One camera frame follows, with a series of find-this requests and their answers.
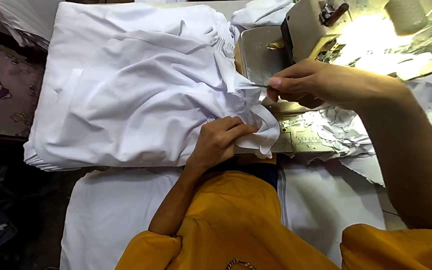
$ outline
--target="hand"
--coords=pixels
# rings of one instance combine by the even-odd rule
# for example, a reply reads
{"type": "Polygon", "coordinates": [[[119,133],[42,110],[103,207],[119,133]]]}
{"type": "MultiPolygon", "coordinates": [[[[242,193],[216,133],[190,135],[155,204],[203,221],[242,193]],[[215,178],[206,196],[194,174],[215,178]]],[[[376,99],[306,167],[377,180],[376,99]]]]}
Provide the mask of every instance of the hand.
{"type": "Polygon", "coordinates": [[[234,156],[236,139],[257,131],[257,127],[244,124],[238,116],[226,116],[202,125],[186,167],[204,173],[234,156]]]}
{"type": "Polygon", "coordinates": [[[269,79],[268,95],[315,108],[324,101],[357,113],[372,103],[413,101],[405,84],[395,78],[357,68],[304,59],[269,79]]]}

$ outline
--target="sewing machine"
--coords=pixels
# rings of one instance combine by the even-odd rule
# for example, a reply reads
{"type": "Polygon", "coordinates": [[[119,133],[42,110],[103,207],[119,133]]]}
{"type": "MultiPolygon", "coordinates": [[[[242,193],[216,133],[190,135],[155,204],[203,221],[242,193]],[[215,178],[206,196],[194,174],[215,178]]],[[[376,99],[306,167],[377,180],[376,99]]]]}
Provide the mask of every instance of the sewing machine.
{"type": "MultiPolygon", "coordinates": [[[[305,58],[356,66],[401,80],[432,73],[432,54],[422,53],[429,43],[424,44],[424,35],[417,36],[430,28],[424,29],[428,18],[419,3],[391,0],[384,6],[386,12],[382,8],[373,7],[372,12],[368,9],[350,9],[342,0],[299,0],[280,26],[257,27],[241,33],[235,48],[236,69],[259,85],[305,58]],[[368,45],[360,35],[371,26],[374,41],[368,45]]],[[[310,109],[281,99],[274,103],[266,98],[262,103],[280,123],[280,136],[272,152],[331,155],[333,149],[323,145],[317,133],[298,121],[298,115],[310,109]]]]}

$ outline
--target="fingernail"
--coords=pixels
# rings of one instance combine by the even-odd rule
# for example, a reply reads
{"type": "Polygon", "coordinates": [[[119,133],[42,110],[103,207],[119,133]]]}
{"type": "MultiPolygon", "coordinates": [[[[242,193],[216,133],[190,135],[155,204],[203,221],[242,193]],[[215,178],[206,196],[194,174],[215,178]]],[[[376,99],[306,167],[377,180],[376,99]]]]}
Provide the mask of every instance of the fingernail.
{"type": "Polygon", "coordinates": [[[281,86],[281,82],[283,81],[282,78],[279,77],[271,77],[268,80],[268,84],[269,86],[271,86],[272,88],[278,89],[281,86]]]}

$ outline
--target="yellow shirt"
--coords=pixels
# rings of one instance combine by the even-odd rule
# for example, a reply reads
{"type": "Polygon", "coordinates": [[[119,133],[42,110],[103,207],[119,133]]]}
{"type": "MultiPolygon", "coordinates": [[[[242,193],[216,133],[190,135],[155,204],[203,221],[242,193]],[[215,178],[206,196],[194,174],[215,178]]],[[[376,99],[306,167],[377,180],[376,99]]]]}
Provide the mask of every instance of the yellow shirt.
{"type": "MultiPolygon", "coordinates": [[[[258,270],[339,269],[283,226],[280,217],[270,184],[241,172],[221,173],[198,189],[176,237],[141,232],[116,269],[224,270],[234,259],[258,270]]],[[[432,269],[432,230],[353,225],[343,232],[341,253],[343,269],[432,269]]]]}

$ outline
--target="left hand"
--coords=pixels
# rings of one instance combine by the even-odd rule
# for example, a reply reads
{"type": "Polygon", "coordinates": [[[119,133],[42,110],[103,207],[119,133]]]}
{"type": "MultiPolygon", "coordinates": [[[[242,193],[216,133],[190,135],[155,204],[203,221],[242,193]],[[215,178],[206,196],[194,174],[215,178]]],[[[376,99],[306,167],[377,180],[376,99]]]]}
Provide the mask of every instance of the left hand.
{"type": "Polygon", "coordinates": [[[257,127],[244,124],[238,116],[226,116],[202,125],[186,167],[203,174],[207,169],[234,156],[236,139],[257,131],[257,127]]]}

